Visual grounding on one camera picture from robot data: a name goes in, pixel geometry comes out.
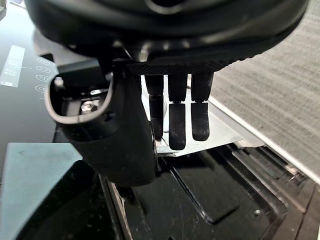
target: gray fabric surface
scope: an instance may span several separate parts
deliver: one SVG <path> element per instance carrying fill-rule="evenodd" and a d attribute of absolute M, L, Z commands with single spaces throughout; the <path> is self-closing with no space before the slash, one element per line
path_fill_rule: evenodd
<path fill-rule="evenodd" d="M 320 171 L 320 0 L 276 47 L 217 72 L 211 95 Z"/>

